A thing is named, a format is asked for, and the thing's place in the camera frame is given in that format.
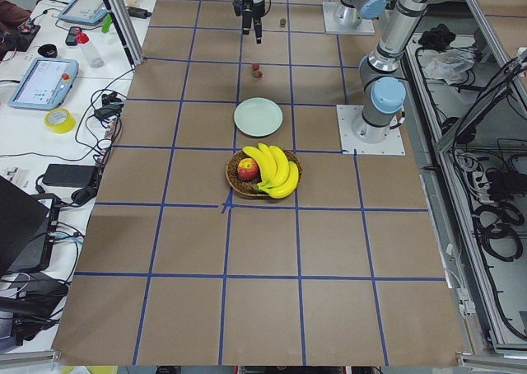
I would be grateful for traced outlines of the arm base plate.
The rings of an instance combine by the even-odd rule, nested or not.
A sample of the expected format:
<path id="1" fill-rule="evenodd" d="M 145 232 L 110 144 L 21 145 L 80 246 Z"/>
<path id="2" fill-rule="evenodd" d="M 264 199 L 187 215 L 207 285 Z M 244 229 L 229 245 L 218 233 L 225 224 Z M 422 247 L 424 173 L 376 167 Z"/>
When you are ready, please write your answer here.
<path id="1" fill-rule="evenodd" d="M 390 124 L 372 127 L 362 118 L 363 105 L 337 105 L 341 152 L 344 155 L 404 156 L 399 122 L 394 115 Z"/>
<path id="2" fill-rule="evenodd" d="M 326 34 L 363 36 L 375 34 L 372 20 L 361 19 L 356 8 L 344 6 L 340 2 L 324 2 L 323 17 Z"/>

